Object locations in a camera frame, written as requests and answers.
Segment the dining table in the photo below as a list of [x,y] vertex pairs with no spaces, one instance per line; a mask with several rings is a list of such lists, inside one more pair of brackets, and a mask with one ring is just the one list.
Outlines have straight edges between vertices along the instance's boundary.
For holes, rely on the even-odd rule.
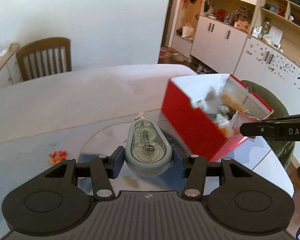
[[[51,167],[50,153],[66,150],[70,159],[105,151],[110,155],[118,144],[124,146],[129,125],[140,112],[156,122],[164,120],[160,108],[168,80],[186,75],[196,73],[175,64],[92,66],[1,89],[0,239],[9,232],[1,212],[4,197]],[[227,157],[293,196],[292,182],[263,137],[249,138]],[[171,167],[143,178],[124,164],[112,185],[116,194],[134,189],[179,191],[185,179],[177,178],[176,172]],[[204,195],[217,187],[219,179],[207,177]]]

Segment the silver screw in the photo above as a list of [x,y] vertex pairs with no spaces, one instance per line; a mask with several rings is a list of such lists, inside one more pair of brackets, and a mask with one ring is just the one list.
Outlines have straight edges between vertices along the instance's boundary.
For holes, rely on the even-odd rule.
[[109,189],[100,189],[97,191],[98,197],[110,197],[112,195],[112,191]]
[[197,197],[200,195],[200,191],[197,189],[194,189],[194,188],[190,188],[190,189],[185,190],[185,195],[187,197]]

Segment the cabinet handle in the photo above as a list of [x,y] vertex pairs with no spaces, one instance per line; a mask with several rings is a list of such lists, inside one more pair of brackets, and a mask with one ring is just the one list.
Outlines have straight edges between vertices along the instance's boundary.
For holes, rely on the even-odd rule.
[[271,57],[270,57],[270,60],[269,60],[268,64],[271,64],[271,61],[272,61],[272,59],[273,59],[273,56],[274,56],[274,54],[271,54]]
[[264,61],[267,61],[267,58],[268,58],[269,54],[270,54],[270,51],[268,50],[268,51],[267,51],[266,58],[265,58],[265,60],[264,60]]

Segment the white wall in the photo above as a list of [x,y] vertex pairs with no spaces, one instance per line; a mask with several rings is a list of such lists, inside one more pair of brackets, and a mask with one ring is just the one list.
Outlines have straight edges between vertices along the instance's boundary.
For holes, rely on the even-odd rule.
[[0,0],[0,37],[71,39],[73,69],[157,63],[168,0]]

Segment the table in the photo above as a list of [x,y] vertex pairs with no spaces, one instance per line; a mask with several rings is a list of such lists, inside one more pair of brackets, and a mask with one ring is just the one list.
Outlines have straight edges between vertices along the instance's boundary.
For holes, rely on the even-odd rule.
[[[41,161],[47,158],[47,153],[63,149],[69,151],[70,157],[76,157],[75,153],[84,147],[84,137],[93,135],[96,127],[130,122],[141,111],[149,111],[148,117],[155,118],[159,110],[154,109],[161,107],[168,78],[192,74],[195,73],[182,65],[92,68],[30,80],[1,90],[0,214],[2,199],[10,190],[49,167],[47,161]],[[289,177],[262,137],[249,139],[227,156],[293,195]],[[176,179],[176,172],[172,167],[154,178],[138,178],[142,180],[138,190],[180,190],[184,180]],[[124,179],[135,175],[124,166],[120,176]],[[215,178],[207,178],[205,194],[216,187]],[[133,185],[114,188],[115,191],[133,190]],[[7,230],[0,217],[0,237]]]

